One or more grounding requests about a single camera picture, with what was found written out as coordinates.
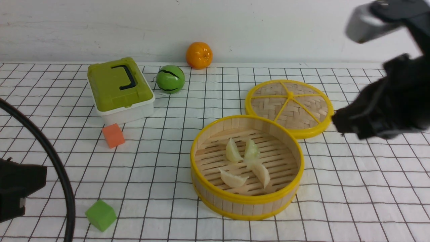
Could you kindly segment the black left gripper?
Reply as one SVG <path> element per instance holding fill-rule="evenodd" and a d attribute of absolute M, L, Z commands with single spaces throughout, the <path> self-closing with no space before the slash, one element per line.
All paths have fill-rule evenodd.
<path fill-rule="evenodd" d="M 0 222 L 26 213 L 26 198 L 46 185 L 47 167 L 0 160 Z"/>

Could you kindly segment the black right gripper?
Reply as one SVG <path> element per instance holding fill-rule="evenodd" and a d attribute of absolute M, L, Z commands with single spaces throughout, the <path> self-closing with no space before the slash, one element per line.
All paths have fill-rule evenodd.
<path fill-rule="evenodd" d="M 429 58 L 402 54 L 383 64 L 386 76 L 367 85 L 355 101 L 332 116 L 336 130 L 358 139 L 393 139 L 430 125 Z"/>

